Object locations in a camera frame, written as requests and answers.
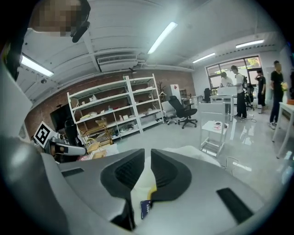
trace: white shelving unit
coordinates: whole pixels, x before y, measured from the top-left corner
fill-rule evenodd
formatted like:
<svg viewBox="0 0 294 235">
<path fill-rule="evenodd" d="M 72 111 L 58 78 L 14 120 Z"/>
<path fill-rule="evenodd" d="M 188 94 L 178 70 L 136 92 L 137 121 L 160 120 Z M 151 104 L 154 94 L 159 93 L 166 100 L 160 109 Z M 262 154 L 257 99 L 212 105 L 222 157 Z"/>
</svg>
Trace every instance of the white shelving unit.
<svg viewBox="0 0 294 235">
<path fill-rule="evenodd" d="M 73 117 L 73 121 L 76 124 L 79 123 L 83 123 L 85 125 L 85 128 L 87 129 L 86 126 L 86 122 L 92 119 L 98 119 L 101 116 L 113 113 L 114 119 L 115 121 L 112 123 L 108 123 L 107 124 L 107 128 L 113 128 L 113 127 L 117 127 L 117 129 L 119 130 L 119 125 L 127 123 L 127 122 L 136 122 L 138 128 L 137 129 L 132 129 L 132 130 L 128 130 L 125 132 L 120 133 L 118 136 L 113 136 L 112 139 L 118 139 L 121 138 L 123 136 L 135 133 L 135 132 L 140 132 L 142 133 L 143 130 L 147 127 L 156 125 L 158 123 L 164 123 L 164 119 L 163 119 L 163 113 L 162 113 L 162 109 L 161 109 L 161 103 L 160 103 L 160 99 L 159 94 L 158 94 L 158 90 L 157 90 L 157 85 L 156 85 L 156 80 L 155 80 L 155 76 L 153 74 L 152 77 L 145 77 L 145 78 L 133 78 L 130 79 L 129 76 L 124 76 L 123 80 L 120 81 L 116 81 L 116 82 L 111 82 L 111 83 L 107 83 L 107 84 L 103 84 L 103 85 L 99 85 L 99 86 L 95 86 L 89 89 L 85 89 L 82 91 L 79 91 L 77 93 L 74 94 L 69 94 L 68 93 L 68 103 L 69 103 L 69 107 L 70 107 L 70 111 Z M 139 85 L 139 84 L 147 84 L 149 87 L 144 88 L 144 89 L 138 89 L 138 90 L 133 90 L 133 85 Z M 125 88 L 126 92 L 122 93 L 122 94 L 117 94 L 117 95 L 113 95 L 113 96 L 109 96 L 109 97 L 105 97 L 102 99 L 98 99 L 96 101 L 92 101 L 92 102 L 88 102 L 86 104 L 81 104 L 80 103 L 80 99 L 86 98 L 88 96 L 92 96 L 92 95 L 96 95 L 105 91 L 109 91 L 109 90 L 113 90 L 113 89 L 117 89 L 117 88 Z M 141 94 L 149 94 L 150 100 L 147 101 L 143 101 L 140 103 L 136 103 L 135 98 L 137 95 L 141 95 Z M 83 118 L 80 120 L 76 120 L 74 118 L 74 114 L 76 111 L 81 112 L 84 109 L 90 108 L 90 107 L 94 107 L 94 106 L 98 106 L 101 105 L 103 103 L 106 102 L 111 102 L 114 100 L 118 100 L 118 99 L 122 99 L 122 98 L 127 98 L 129 100 L 129 106 L 125 106 L 125 107 L 120 107 L 118 109 L 115 110 L 110 110 L 110 111 L 105 111 L 103 113 L 99 113 L 97 115 L 91 116 L 91 117 L 87 117 L 87 118 Z M 77 104 L 75 107 L 72 106 L 72 101 L 75 100 L 75 103 Z M 148 103 L 152 103 L 153 104 L 153 109 L 151 111 L 146 111 L 144 113 L 138 113 L 137 107 L 140 105 L 144 105 L 144 104 L 148 104 Z M 115 112 L 120 111 L 120 110 L 124 110 L 127 108 L 131 108 L 131 112 L 132 115 L 134 117 L 129 117 L 126 120 L 120 121 L 117 120 L 115 117 Z M 150 120 L 148 122 L 144 122 L 144 118 L 146 120 L 146 117 L 148 117 L 148 120 L 150 119 L 151 115 L 154 114 L 161 114 L 161 120 L 157 120 L 156 118 L 154 118 L 154 120 Z"/>
</svg>

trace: gray floor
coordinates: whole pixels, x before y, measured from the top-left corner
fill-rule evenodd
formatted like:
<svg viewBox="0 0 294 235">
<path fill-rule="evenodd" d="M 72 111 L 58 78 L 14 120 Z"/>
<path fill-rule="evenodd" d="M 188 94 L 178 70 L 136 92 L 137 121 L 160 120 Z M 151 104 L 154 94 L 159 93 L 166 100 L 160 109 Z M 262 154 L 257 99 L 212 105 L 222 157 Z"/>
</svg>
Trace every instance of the gray floor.
<svg viewBox="0 0 294 235">
<path fill-rule="evenodd" d="M 226 142 L 217 160 L 221 165 L 226 166 L 226 171 L 233 173 L 235 177 L 247 183 L 251 188 L 257 191 L 266 201 L 269 201 L 281 187 L 281 169 L 286 161 L 277 159 L 276 154 L 284 139 L 288 120 L 282 118 L 282 128 L 279 129 L 278 137 L 275 143 L 271 141 L 274 134 L 268 126 L 270 111 L 264 114 L 258 114 L 258 111 L 248 111 L 248 119 L 236 120 L 229 123 L 229 129 L 226 136 Z M 119 152 L 124 152 L 134 148 L 144 148 L 148 153 L 152 148 L 179 148 L 192 145 L 199 146 L 199 127 L 195 128 L 188 124 L 185 129 L 175 124 L 158 124 L 150 127 L 142 134 L 133 134 L 116 141 Z M 294 129 L 288 144 L 287 151 L 294 152 Z M 233 165 L 233 162 L 249 167 L 252 171 L 245 170 Z"/>
</svg>

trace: man in white shirt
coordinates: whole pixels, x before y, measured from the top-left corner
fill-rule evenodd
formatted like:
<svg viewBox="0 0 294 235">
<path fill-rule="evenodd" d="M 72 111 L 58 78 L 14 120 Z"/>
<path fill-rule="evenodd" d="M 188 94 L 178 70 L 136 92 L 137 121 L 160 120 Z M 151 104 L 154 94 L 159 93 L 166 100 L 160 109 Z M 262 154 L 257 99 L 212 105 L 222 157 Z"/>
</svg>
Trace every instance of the man in white shirt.
<svg viewBox="0 0 294 235">
<path fill-rule="evenodd" d="M 231 71 L 233 71 L 237 80 L 237 84 L 234 85 L 237 87 L 237 114 L 235 115 L 235 117 L 239 117 L 241 118 L 241 120 L 244 120 L 247 118 L 247 112 L 245 104 L 245 92 L 242 86 L 242 84 L 244 83 L 243 75 L 238 72 L 238 68 L 235 65 L 231 67 Z"/>
<path fill-rule="evenodd" d="M 220 87 L 234 86 L 232 79 L 229 78 L 225 72 L 222 72 L 220 74 L 220 76 L 221 76 Z M 231 105 L 230 104 L 226 104 L 226 113 L 231 113 Z"/>
</svg>

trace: window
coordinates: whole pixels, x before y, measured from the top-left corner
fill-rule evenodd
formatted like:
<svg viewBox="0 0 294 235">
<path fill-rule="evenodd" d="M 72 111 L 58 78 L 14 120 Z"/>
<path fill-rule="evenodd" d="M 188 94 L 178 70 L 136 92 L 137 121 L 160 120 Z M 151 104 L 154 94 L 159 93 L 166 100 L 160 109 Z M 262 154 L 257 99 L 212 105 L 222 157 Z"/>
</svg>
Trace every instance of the window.
<svg viewBox="0 0 294 235">
<path fill-rule="evenodd" d="M 258 84 L 258 82 L 255 80 L 255 77 L 257 75 L 257 71 L 262 69 L 259 57 L 255 56 L 239 60 L 228 61 L 206 68 L 211 89 L 219 88 L 221 83 L 221 72 L 226 72 L 227 76 L 232 79 L 234 84 L 236 84 L 235 74 L 230 71 L 232 65 L 238 67 L 239 73 L 247 77 L 248 82 L 251 83 L 252 86 L 255 87 Z"/>
</svg>

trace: white ceiling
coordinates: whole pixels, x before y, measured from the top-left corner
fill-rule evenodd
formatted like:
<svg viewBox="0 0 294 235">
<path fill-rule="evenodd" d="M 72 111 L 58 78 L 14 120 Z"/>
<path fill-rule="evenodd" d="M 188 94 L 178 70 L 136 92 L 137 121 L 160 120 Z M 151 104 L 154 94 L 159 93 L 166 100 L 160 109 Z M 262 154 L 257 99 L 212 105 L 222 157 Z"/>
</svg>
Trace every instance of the white ceiling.
<svg viewBox="0 0 294 235">
<path fill-rule="evenodd" d="M 87 77 L 102 74 L 97 58 L 137 55 L 134 69 L 191 71 L 192 61 L 235 45 L 265 39 L 279 45 L 282 37 L 271 18 L 250 0 L 88 0 L 90 28 L 78 43 L 28 31 L 23 53 L 54 72 L 46 84 L 22 66 L 18 84 L 36 105 L 44 98 Z M 148 51 L 171 22 L 178 26 L 151 55 Z"/>
</svg>

